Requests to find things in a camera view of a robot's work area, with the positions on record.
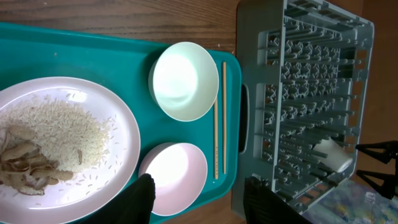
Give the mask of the wooden chopstick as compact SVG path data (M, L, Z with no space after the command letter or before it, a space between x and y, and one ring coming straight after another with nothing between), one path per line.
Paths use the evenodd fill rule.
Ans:
M214 118L214 178L217 180L219 177L218 165L218 99L215 99L213 105L213 118Z
M223 173L226 174L226 141L227 141L227 124L226 124L226 62L222 62L222 79L221 79L221 96L222 96L222 123L223 123Z

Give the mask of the white cup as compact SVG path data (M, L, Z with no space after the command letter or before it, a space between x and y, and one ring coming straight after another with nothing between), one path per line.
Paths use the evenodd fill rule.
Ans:
M344 149L331 138L322 139L321 143L316 144L313 150L326 154L326 158L318 156L320 162L337 173L345 171L353 162Z

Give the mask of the white dinner plate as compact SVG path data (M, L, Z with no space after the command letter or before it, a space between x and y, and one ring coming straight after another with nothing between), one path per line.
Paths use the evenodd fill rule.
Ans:
M43 196L22 195L1 186L1 222L74 222L99 210L126 186L139 158L139 128L120 97L99 84L72 77L38 78L7 87L1 90L1 109L35 96L80 105L97 120L108 121L110 139L99 163L68 182L48 186Z

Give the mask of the pink bowl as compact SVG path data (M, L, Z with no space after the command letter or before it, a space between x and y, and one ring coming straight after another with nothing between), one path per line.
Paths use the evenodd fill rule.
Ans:
M139 175L149 174L155 183L152 213L176 215L187 209L201 194L208 175L203 151L186 142L166 142L144 157Z

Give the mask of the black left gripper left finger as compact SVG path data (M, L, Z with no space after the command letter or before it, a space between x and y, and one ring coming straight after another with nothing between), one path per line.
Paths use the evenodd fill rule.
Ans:
M143 174L81 224L148 224L154 200L154 179Z

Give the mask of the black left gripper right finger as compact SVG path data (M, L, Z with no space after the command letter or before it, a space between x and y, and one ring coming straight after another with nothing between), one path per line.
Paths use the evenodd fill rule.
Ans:
M245 178L243 207L247 224L311 224L255 177Z

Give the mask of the white green bowl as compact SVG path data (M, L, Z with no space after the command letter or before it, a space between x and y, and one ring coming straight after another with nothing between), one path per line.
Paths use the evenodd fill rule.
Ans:
M179 42L167 47L152 64L148 86L152 99L167 116L191 122L212 108L220 78L206 49L193 42Z

